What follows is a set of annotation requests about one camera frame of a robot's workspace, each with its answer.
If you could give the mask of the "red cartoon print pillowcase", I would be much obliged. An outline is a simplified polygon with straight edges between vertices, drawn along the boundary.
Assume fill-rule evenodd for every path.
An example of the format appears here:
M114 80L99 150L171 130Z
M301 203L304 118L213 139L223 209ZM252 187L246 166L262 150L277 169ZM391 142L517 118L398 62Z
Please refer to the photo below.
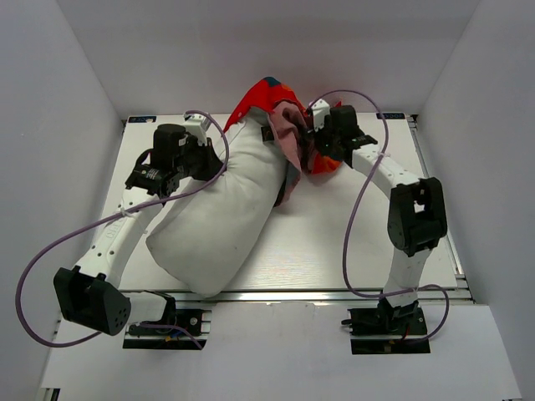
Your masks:
M293 90L274 77L259 80L246 92L230 114L224 130L228 131L232 125L254 114L267 119L261 129L262 140L275 143L288 165L276 206L289 199L302 174L330 174L341 166L339 161L322 156L314 148L313 140L307 137L313 122L311 114Z

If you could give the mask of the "white pillow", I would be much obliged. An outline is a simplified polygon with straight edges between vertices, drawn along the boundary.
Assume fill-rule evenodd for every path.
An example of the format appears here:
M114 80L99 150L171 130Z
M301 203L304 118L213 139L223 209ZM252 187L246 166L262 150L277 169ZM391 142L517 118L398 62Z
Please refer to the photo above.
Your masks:
M264 141L259 108L227 131L226 171L209 187L193 180L145 244L156 264L203 297L221 292L257 242L286 178L280 147Z

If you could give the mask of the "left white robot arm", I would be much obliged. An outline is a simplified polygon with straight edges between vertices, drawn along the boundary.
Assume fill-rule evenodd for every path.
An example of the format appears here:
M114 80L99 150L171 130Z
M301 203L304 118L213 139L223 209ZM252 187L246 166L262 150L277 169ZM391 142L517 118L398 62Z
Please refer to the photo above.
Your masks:
M211 122L191 114L182 124L160 124L153 145L137 158L117 206L94 244L70 269L60 268L53 286L63 318L114 336L130 324L150 324L167 333L176 325L176 308L162 292L126 296L120 282L127 262L148 225L161 212L181 180L209 182L222 170L206 132Z

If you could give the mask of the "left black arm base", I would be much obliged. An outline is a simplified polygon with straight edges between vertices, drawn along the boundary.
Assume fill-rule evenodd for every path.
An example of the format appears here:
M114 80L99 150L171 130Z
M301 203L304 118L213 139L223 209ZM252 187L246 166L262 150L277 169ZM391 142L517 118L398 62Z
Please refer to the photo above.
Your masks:
M207 343L210 312L198 307L179 307L164 292L134 292L132 311L125 326L122 348L130 350L195 350Z

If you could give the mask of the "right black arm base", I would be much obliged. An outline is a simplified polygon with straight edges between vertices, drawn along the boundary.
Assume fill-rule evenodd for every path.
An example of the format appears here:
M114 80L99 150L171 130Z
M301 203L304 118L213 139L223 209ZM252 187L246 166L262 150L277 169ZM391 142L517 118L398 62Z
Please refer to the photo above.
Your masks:
M341 326L349 330L353 355L429 354L428 329L420 307L408 317L389 320L376 308L352 308Z

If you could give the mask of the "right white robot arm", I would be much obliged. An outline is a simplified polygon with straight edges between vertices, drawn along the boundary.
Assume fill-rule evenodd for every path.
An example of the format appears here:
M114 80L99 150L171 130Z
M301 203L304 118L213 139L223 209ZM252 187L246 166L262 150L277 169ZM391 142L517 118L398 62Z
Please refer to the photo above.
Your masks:
M447 233L442 185L437 178L409 172L388 156L359 127L352 106L332 107L319 99L308 112L318 152L365 175L364 183L374 184L389 200L387 234L394 254L377 321L384 331L398 332L417 308L416 289L425 263Z

